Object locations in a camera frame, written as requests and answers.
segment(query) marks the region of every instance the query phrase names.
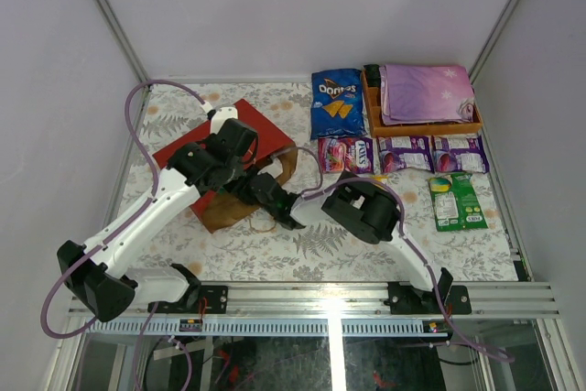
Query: red board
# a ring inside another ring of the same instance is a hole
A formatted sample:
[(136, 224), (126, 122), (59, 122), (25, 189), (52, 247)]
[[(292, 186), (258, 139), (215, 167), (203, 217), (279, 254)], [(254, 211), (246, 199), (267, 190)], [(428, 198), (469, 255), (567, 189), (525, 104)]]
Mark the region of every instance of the red board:
[[(246, 100), (237, 101), (234, 106), (238, 110), (238, 119), (250, 125), (258, 133), (258, 152), (256, 154), (256, 161), (260, 161), (269, 157), (278, 150), (284, 147), (293, 146), (293, 140), (285, 135), (277, 128), (271, 121), (258, 112)], [(186, 135), (180, 137), (178, 140), (172, 142), (168, 146), (160, 149), (153, 155), (155, 161), (161, 168), (167, 165), (167, 162), (173, 153), (189, 142), (201, 141), (210, 134), (210, 121), (206, 121), (202, 125), (191, 130)], [(191, 209), (198, 217), (205, 211), (210, 201), (214, 198), (215, 192), (208, 191), (201, 199), (191, 205)]]

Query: green snack packet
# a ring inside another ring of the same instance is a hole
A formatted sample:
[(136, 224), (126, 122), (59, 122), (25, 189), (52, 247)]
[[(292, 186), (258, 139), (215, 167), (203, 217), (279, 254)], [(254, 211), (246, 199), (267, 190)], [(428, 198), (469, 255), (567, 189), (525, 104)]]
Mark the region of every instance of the green snack packet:
[(488, 228), (471, 178), (470, 173), (453, 173), (429, 180), (438, 231)]

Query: white wall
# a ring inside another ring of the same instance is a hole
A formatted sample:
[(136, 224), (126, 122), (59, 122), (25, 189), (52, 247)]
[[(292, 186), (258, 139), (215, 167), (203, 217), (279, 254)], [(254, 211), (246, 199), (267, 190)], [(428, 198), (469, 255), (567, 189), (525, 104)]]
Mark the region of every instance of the white wall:
[(154, 76), (294, 78), (365, 62), (470, 68), (506, 0), (110, 0)]
[[(98, 230), (120, 168), (131, 71), (92, 0), (0, 0), (0, 388), (39, 389), (39, 311), (58, 247)], [(60, 323), (69, 296), (51, 309)]]
[(586, 376), (586, 0), (522, 0), (476, 83), (529, 262)]

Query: purple snack packet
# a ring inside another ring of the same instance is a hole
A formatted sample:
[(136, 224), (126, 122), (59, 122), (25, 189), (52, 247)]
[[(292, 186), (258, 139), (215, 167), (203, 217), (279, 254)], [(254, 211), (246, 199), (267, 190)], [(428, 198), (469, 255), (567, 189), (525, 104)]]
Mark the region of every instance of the purple snack packet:
[(321, 137), (318, 158), (325, 173), (345, 169), (356, 174), (373, 173), (373, 140), (368, 137)]
[(488, 173), (489, 165), (481, 137), (450, 138), (434, 136), (436, 170), (441, 173), (468, 171)]
[(418, 168), (433, 173), (433, 160), (427, 136), (379, 137), (379, 155), (383, 173)]

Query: glass panel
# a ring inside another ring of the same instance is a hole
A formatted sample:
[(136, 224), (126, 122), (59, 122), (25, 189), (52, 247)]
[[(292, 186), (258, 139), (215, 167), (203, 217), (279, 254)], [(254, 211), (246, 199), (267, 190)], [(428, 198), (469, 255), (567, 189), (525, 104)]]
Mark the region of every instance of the glass panel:
[(544, 362), (534, 322), (495, 322), (483, 325), (484, 340), (505, 348), (514, 357), (512, 364), (490, 362), (496, 389), (550, 391), (548, 369)]
[(436, 350), (402, 344), (393, 338), (344, 338), (348, 391), (445, 390)]
[[(188, 390), (200, 390), (202, 380), (210, 384), (208, 389), (211, 391), (331, 389), (328, 338), (223, 336), (179, 339), (190, 349), (193, 365)], [(81, 390), (108, 389), (119, 343), (128, 345), (129, 355), (125, 358), (117, 389), (134, 389), (132, 354), (136, 337), (96, 335), (89, 342), (84, 356)], [(208, 348), (206, 352), (206, 343), (214, 348)], [(167, 338), (159, 336), (145, 337), (142, 345), (138, 355), (139, 359), (142, 358), (137, 363), (139, 376), (143, 376), (143, 391), (180, 390), (188, 374), (184, 353), (169, 344)]]
[[(348, 391), (441, 390), (550, 391), (548, 369), (531, 321), (461, 321), (461, 329), (515, 356), (513, 364), (480, 357), (465, 347), (412, 347), (419, 336), (343, 338)], [(220, 390), (328, 390), (331, 389), (330, 344), (327, 337), (208, 336), (182, 337), (193, 364), (189, 390), (201, 383)], [(118, 368), (119, 391), (134, 386), (132, 355), (135, 336), (96, 334), (88, 344), (81, 372), (82, 390), (108, 389), (118, 344), (127, 347), (124, 365)], [(179, 390), (187, 377), (185, 355), (159, 336), (143, 340), (138, 371), (144, 391)]]
[(345, 337), (348, 391), (554, 389), (549, 382), (533, 322), (462, 321), (458, 325), (464, 333), (477, 336), (480, 342), (506, 349), (515, 361), (512, 364), (499, 363), (479, 357), (475, 350), (455, 345), (433, 349), (409, 347), (423, 342), (418, 337)]

